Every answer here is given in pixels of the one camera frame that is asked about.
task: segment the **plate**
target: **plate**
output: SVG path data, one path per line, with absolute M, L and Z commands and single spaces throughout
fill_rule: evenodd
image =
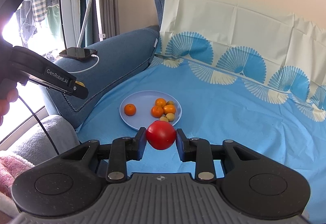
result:
M 148 128 L 151 123 L 159 118 L 151 115 L 151 109 L 155 105 L 157 98 L 164 98 L 166 101 L 173 101 L 176 108 L 175 119 L 170 122 L 172 125 L 178 123 L 182 109 L 179 102 L 172 96 L 158 91 L 141 91 L 129 95 L 125 98 L 120 105 L 120 116 L 122 120 L 135 130 L 139 130 L 142 126 Z M 136 113 L 133 116 L 128 116 L 124 113 L 126 104 L 134 104 L 136 106 Z

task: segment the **human hand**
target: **human hand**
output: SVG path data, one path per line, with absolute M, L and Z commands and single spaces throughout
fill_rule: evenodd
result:
M 7 94 L 7 99 L 0 100 L 0 125 L 3 123 L 3 116 L 9 112 L 9 103 L 16 102 L 18 99 L 18 90 L 15 88 Z

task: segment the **blue sofa armrest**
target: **blue sofa armrest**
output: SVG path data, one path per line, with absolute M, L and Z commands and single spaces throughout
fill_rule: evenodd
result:
M 145 70 L 154 57 L 157 27 L 143 28 L 111 37 L 88 46 L 96 49 L 99 63 L 92 69 L 73 73 L 89 90 L 87 99 L 66 96 L 60 92 L 41 88 L 48 113 L 62 115 L 74 128 L 80 126 L 93 110 L 95 104 L 108 91 L 130 77 Z M 62 58 L 56 64 L 68 72 L 87 69 L 97 62 Z

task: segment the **black cable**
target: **black cable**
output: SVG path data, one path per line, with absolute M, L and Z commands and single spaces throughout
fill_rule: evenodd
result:
M 32 111 L 32 109 L 28 106 L 28 104 L 26 104 L 26 102 L 20 97 L 18 96 L 18 98 L 24 103 L 24 105 L 26 105 L 26 107 L 28 108 L 28 110 L 30 110 L 30 112 L 32 113 L 33 117 L 35 117 L 35 119 L 37 120 L 37 122 L 40 124 L 41 128 L 43 129 L 43 131 L 45 132 L 46 136 L 48 137 L 48 139 L 50 140 L 55 152 L 57 153 L 57 155 L 59 155 L 58 149 L 55 146 L 53 140 L 51 139 L 50 135 L 48 134 L 48 132 L 45 130 L 43 124 L 41 123 L 41 121 L 39 120 L 39 118 L 37 117 L 37 115 Z

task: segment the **gray ribbed surface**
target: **gray ribbed surface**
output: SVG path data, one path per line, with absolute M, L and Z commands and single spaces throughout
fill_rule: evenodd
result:
M 13 224 L 303 224 L 296 216 L 287 220 L 254 220 L 230 208 L 210 184 L 199 184 L 189 174 L 135 173 L 126 183 L 107 187 L 90 208 L 57 220 L 20 214 Z

